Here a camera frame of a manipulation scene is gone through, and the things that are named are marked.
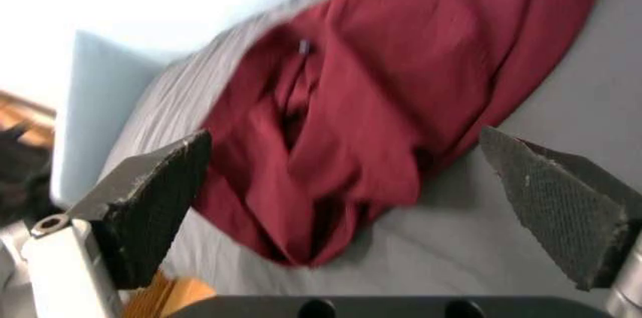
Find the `red cloth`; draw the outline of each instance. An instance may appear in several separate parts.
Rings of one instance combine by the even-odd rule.
[[[420,172],[506,118],[592,3],[328,0],[300,13],[246,52],[204,121],[196,209],[276,262],[329,261],[359,227],[415,203]]]

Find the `black rubber pad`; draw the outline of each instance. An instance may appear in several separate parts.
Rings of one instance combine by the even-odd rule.
[[[210,135],[198,132],[121,162],[67,214],[92,223],[118,289],[150,284],[205,176]]]
[[[640,231],[642,196],[582,156],[492,128],[480,144],[519,221],[577,288],[609,287]]]

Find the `white wall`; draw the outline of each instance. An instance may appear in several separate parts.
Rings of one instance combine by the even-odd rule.
[[[75,29],[160,62],[284,0],[0,0],[0,89],[58,107]]]

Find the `wooden floor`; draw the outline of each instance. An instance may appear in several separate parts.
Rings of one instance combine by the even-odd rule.
[[[56,112],[0,91],[0,129],[25,124],[29,129],[22,140],[29,144],[53,147]]]
[[[28,127],[21,140],[53,148],[56,112],[0,90],[0,129],[17,124]],[[195,301],[215,296],[214,289],[200,280],[168,280],[157,273],[150,286],[134,294],[125,306],[124,317],[159,318],[168,316]]]
[[[152,283],[136,292],[125,306],[125,318],[166,317],[202,299],[214,297],[214,289],[197,279],[168,280],[161,272]]]

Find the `gray bed sheet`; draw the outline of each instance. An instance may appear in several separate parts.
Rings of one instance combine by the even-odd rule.
[[[247,46],[316,0],[292,0],[237,26],[156,78],[114,146],[127,156],[194,131]],[[598,0],[559,67],[501,128],[588,156],[642,191],[642,0]],[[426,183],[415,207],[390,211],[320,268],[283,268],[237,245],[190,211],[162,268],[219,294],[555,295],[579,292],[517,221],[478,148]]]

